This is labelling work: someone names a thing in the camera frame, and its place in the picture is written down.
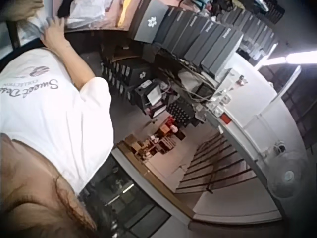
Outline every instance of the fluorescent light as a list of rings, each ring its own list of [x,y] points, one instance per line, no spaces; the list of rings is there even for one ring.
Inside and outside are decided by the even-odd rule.
[[[277,43],[275,43],[275,44],[272,46],[272,48],[271,48],[271,50],[269,51],[269,53],[268,53],[266,56],[264,56],[264,57],[257,63],[256,66],[254,66],[255,70],[259,71],[259,69],[260,69],[263,65],[265,65],[265,62],[266,62],[267,59],[272,55],[272,53],[273,53],[273,51],[276,49],[276,47],[277,47]]]
[[[115,197],[113,200],[111,200],[109,203],[106,204],[106,206],[110,205],[111,203],[113,203],[115,200],[117,200],[120,196]]]
[[[273,65],[273,64],[280,64],[280,63],[286,63],[286,58],[285,57],[277,57],[277,58],[272,58],[268,59],[263,63],[264,66],[268,65]]]
[[[134,183],[131,184],[126,190],[124,190],[122,193],[126,193],[127,191],[129,191],[132,187],[134,186]]]
[[[292,53],[286,57],[291,64],[317,64],[317,51]]]
[[[265,64],[265,62],[267,61],[268,56],[264,56],[258,63],[256,66],[254,66],[255,70],[258,71],[263,64]]]

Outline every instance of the cable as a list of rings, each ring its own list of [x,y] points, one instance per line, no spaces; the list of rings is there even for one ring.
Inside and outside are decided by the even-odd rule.
[[[206,100],[206,101],[211,102],[211,103],[214,102],[213,100],[210,100],[210,99],[208,99],[208,98],[204,98],[204,97],[198,95],[197,93],[191,92],[191,91],[189,91],[189,90],[187,90],[187,89],[185,89],[185,88],[181,88],[181,89],[184,90],[184,91],[186,91],[186,92],[188,92],[188,93],[190,93],[190,94],[195,95],[196,97],[201,98],[202,100]]]
[[[189,72],[194,75],[197,79],[200,78],[201,81],[203,81],[203,83],[205,83],[206,85],[208,85],[210,88],[212,88],[213,90],[216,90],[216,88],[208,81],[206,80],[206,78],[204,76],[202,76],[199,73],[194,72],[190,67],[188,67],[187,65],[185,65],[184,63],[182,63],[182,65],[189,70]]]

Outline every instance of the brown hair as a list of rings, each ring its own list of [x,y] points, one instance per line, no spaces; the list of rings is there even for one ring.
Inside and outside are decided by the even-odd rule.
[[[43,216],[51,216],[55,222],[51,224],[35,224],[21,230],[10,230],[6,222],[7,214],[1,213],[0,236],[4,238],[111,238],[112,232],[109,224],[97,221],[96,227],[93,227],[87,221],[87,218],[80,216],[78,212],[69,205],[69,201],[61,195],[65,190],[61,190],[57,186],[57,180],[59,178],[55,180],[54,185],[61,208],[58,211],[43,211]]]

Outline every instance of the black box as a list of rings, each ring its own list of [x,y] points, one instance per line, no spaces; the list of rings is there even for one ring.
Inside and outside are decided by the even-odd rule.
[[[178,11],[182,11],[182,8],[169,6],[169,9],[162,21],[162,24],[160,25],[158,32],[154,38],[154,42],[156,42],[160,46],[163,45],[163,42],[169,32],[169,29],[171,28],[175,18],[177,17],[177,13],[175,14],[175,12]]]
[[[167,46],[166,50],[170,53],[174,53],[174,50],[181,39],[182,35],[186,31],[186,28],[189,26],[189,23],[191,22],[192,18],[196,15],[193,11],[186,11],[181,18],[180,25],[178,26],[178,29],[174,32],[174,36],[172,37],[171,42]]]
[[[215,47],[213,47],[215,44],[218,45],[219,50],[224,48],[226,40],[228,40],[230,36],[223,38],[223,40],[221,40],[220,38],[225,34],[226,31],[229,31],[228,34],[232,34],[230,28],[226,28],[219,24],[213,25],[212,29],[210,30],[212,31],[211,34],[196,54],[194,60],[192,61],[193,65],[195,65],[196,67],[200,67],[201,62],[206,57],[210,49],[215,49]]]
[[[215,22],[208,22],[208,26],[204,28],[204,30],[200,33],[198,38],[194,41],[194,43],[191,45],[189,50],[186,52],[184,59],[190,63],[192,63],[200,51],[200,49],[204,46],[205,42],[208,40],[209,36],[213,32],[213,30],[216,28],[218,24]]]
[[[201,32],[208,27],[210,21],[203,16],[194,16],[189,25],[186,27],[183,35],[178,41],[173,53],[180,59],[183,59],[194,41],[199,37]]]
[[[160,0],[142,0],[134,14],[128,36],[135,40],[152,43],[161,25],[168,6]]]

